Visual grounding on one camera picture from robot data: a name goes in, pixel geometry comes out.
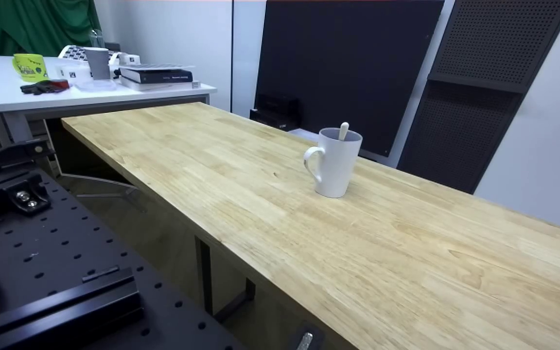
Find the black clamp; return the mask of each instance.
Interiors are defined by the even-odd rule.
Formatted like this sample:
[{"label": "black clamp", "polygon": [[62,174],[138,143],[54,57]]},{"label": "black clamp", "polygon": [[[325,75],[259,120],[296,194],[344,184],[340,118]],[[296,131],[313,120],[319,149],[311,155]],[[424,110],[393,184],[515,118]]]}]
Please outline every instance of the black clamp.
[{"label": "black clamp", "polygon": [[12,186],[4,188],[4,192],[8,194],[12,205],[27,215],[43,211],[51,203],[45,186],[41,186],[39,174],[14,182]]},{"label": "black clamp", "polygon": [[41,94],[41,92],[60,92],[70,89],[68,79],[43,79],[31,85],[21,85],[21,91],[25,94],[33,92],[33,94]]}]

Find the yellow object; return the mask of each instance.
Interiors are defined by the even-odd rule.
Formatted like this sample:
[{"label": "yellow object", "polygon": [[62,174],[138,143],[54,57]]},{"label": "yellow object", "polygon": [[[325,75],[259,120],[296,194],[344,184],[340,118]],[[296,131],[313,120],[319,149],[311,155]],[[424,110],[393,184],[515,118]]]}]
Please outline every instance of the yellow object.
[{"label": "yellow object", "polygon": [[12,65],[25,81],[49,79],[43,54],[14,54]]}]

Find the gray floor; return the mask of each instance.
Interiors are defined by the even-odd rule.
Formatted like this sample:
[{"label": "gray floor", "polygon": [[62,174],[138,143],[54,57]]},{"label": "gray floor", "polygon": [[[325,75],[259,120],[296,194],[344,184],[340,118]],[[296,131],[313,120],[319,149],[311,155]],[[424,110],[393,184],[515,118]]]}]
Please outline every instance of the gray floor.
[{"label": "gray floor", "polygon": [[[189,221],[163,201],[140,190],[122,196],[122,188],[89,184],[87,180],[60,180],[97,217],[138,250],[157,271],[192,301],[200,302],[198,264]],[[226,326],[247,345],[264,350],[296,347],[303,328],[315,328],[317,347],[350,347],[340,336],[313,318],[297,302],[255,275],[235,256],[212,248],[214,304],[227,302],[245,283],[257,283],[257,299],[226,320]]]}]

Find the mug handle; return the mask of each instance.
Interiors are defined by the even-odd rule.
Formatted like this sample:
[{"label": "mug handle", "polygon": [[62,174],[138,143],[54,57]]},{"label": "mug handle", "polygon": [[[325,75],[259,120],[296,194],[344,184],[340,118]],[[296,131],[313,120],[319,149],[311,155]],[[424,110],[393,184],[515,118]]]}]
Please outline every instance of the mug handle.
[{"label": "mug handle", "polygon": [[309,164],[309,161],[311,161],[311,157],[313,157],[315,153],[319,153],[319,157],[323,157],[323,155],[325,155],[325,149],[319,147],[319,145],[305,149],[305,151],[303,151],[303,166],[307,168],[307,172],[311,172],[311,176],[313,176],[317,182],[321,182],[321,172],[319,172],[319,168],[313,170],[311,164]]}]

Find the table leg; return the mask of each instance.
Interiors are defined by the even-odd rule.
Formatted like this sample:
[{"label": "table leg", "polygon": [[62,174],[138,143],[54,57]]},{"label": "table leg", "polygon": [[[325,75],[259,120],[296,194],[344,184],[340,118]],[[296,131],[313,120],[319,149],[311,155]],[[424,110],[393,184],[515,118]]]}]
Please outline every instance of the table leg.
[{"label": "table leg", "polygon": [[4,116],[0,114],[0,145],[6,147],[10,143],[12,143],[12,139],[10,139]]},{"label": "table leg", "polygon": [[226,306],[214,312],[214,289],[212,289],[212,271],[210,271],[210,246],[196,236],[196,252],[198,252],[198,267],[200,267],[200,281],[202,281],[202,302],[204,310],[216,316],[218,322],[224,322],[229,314],[239,310],[243,304],[255,299],[257,285],[247,277],[245,289],[235,295]]},{"label": "table leg", "polygon": [[25,112],[4,112],[4,122],[14,143],[33,137]]},{"label": "table leg", "polygon": [[208,314],[214,314],[214,293],[212,293],[212,275],[210,275],[210,248],[196,236],[198,267],[202,281],[202,302]]}]

